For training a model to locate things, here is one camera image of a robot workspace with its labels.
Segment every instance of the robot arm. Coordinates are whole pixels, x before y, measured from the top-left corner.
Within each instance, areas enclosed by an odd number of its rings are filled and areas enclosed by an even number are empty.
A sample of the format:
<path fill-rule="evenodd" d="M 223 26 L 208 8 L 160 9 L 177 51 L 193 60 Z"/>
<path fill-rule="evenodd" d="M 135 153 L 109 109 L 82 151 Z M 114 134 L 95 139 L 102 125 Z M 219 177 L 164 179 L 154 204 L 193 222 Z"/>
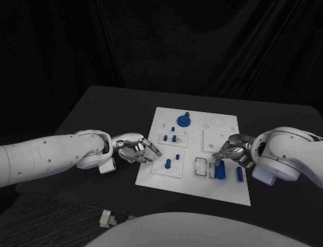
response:
<path fill-rule="evenodd" d="M 101 173 L 115 170 L 112 152 L 130 163 L 153 161 L 143 157 L 144 145 L 161 156 L 153 143 L 138 133 L 111 138 L 96 130 L 58 135 L 0 146 L 0 187 L 43 178 L 66 171 L 98 167 Z"/>
<path fill-rule="evenodd" d="M 231 158 L 245 169 L 257 164 L 252 177 L 268 185 L 303 173 L 323 189 L 323 138 L 306 131 L 281 127 L 252 139 L 232 135 L 213 158 Z"/>

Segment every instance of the white board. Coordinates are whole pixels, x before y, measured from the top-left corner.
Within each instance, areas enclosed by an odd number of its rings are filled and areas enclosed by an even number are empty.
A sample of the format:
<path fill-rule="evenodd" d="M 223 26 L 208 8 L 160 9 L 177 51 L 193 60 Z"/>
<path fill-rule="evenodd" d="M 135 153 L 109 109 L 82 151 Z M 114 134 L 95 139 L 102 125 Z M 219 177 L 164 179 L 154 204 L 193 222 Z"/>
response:
<path fill-rule="evenodd" d="M 180 127 L 177 118 L 186 112 L 190 125 Z M 140 164 L 135 185 L 249 206 L 245 171 L 242 169 L 244 182 L 239 182 L 238 164 L 232 160 L 223 160 L 226 178 L 213 178 L 212 153 L 219 151 L 228 136 L 238 133 L 236 116 L 157 107 L 147 139 L 163 155 L 157 157 L 150 149 L 145 149 L 144 156 L 154 162 Z"/>

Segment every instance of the white cable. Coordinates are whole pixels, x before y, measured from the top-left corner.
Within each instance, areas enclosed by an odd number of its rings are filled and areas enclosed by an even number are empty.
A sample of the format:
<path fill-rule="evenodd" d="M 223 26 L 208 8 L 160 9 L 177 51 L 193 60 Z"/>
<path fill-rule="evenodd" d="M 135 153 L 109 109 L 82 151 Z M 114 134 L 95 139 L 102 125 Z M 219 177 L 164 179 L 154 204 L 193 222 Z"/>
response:
<path fill-rule="evenodd" d="M 323 137 L 320 137 L 320 136 L 314 135 L 313 133 L 310 133 L 310 132 L 307 132 L 307 131 L 304 131 L 304 130 L 303 130 L 303 132 L 304 132 L 306 134 L 308 134 L 308 135 L 311 135 L 311 136 L 317 137 L 320 140 L 323 140 Z"/>

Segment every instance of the black table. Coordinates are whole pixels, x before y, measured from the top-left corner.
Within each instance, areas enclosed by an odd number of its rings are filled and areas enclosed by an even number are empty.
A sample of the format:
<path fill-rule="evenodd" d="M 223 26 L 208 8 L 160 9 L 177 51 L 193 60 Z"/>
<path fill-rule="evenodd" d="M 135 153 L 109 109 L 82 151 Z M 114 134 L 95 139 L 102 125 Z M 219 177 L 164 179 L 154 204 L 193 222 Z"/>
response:
<path fill-rule="evenodd" d="M 294 127 L 323 137 L 323 119 L 314 108 L 267 102 L 208 98 L 92 86 L 56 135 L 81 130 L 111 136 L 138 132 L 147 136 L 156 107 L 238 117 L 239 133 L 257 136 L 275 127 Z M 114 155 L 117 170 L 71 168 L 50 177 L 20 183 L 17 191 L 143 216 L 182 211 L 225 217 L 267 228 L 311 246 L 323 246 L 323 190 L 306 176 L 297 182 L 277 179 L 267 186 L 246 171 L 251 207 L 137 186 L 138 165 Z"/>

